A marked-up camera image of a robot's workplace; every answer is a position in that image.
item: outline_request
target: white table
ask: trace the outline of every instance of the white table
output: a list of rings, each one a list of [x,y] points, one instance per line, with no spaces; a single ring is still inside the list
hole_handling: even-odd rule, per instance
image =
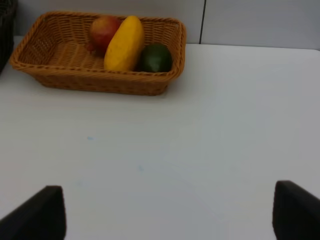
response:
[[[0,76],[0,217],[61,185],[67,240],[273,240],[277,180],[320,196],[320,53],[187,45],[161,96]]]

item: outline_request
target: black object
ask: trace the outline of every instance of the black object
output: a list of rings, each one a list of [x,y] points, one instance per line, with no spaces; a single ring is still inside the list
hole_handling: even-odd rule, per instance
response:
[[[18,0],[0,0],[0,73],[14,48],[14,18]]]
[[[60,186],[47,186],[0,221],[0,240],[63,240],[66,211]]]
[[[292,181],[278,181],[272,225],[277,240],[320,240],[320,200]]]

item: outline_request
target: dark basket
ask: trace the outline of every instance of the dark basket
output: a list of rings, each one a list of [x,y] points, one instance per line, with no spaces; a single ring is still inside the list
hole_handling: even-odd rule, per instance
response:
[[[14,48],[14,18],[18,0],[0,0],[0,73]]]

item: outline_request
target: green avocado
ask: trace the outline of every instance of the green avocado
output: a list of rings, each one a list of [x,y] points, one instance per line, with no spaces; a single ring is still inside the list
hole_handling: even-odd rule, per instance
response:
[[[138,69],[141,72],[162,73],[172,68],[172,56],[167,46],[161,43],[152,43],[142,50]]]

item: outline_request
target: wicker basket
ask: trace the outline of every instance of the wicker basket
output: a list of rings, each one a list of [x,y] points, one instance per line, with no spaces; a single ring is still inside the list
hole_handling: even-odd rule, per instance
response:
[[[173,18],[141,17],[145,45],[163,43],[173,58],[169,72],[106,71],[103,57],[85,46],[95,13],[48,12],[40,16],[11,56],[13,68],[50,88],[133,95],[162,94],[184,70],[186,28]]]
[[[14,18],[17,0],[0,0],[0,73],[14,47]]]

